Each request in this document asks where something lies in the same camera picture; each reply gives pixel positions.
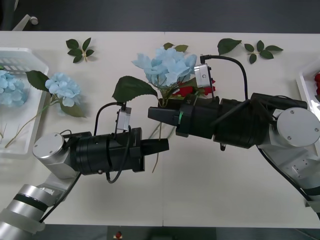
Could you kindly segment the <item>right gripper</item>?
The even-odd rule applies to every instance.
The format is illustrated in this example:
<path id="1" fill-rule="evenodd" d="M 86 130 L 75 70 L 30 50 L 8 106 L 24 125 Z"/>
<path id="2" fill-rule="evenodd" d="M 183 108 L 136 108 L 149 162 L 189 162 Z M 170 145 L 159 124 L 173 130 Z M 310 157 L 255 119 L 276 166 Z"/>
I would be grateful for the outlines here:
<path id="1" fill-rule="evenodd" d="M 185 97 L 180 109 L 150 107 L 148 118 L 175 126 L 180 137 L 196 136 L 211 139 L 214 128 L 210 124 L 218 118 L 220 99 Z"/>

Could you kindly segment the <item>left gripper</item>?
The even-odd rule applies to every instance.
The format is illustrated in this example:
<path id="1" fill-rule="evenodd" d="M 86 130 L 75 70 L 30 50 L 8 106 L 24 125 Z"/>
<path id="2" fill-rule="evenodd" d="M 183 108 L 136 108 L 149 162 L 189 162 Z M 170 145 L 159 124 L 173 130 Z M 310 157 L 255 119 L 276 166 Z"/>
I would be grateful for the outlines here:
<path id="1" fill-rule="evenodd" d="M 129 147 L 126 161 L 122 168 L 123 171 L 132 170 L 135 173 L 143 172 L 145 167 L 144 156 L 169 150 L 169 141 L 167 138 L 142 140 L 141 127 L 133 128 L 130 133 L 122 132 L 114 136 L 113 133 L 108 135 L 108 172 L 117 172 L 120 170 L 128 141 Z"/>

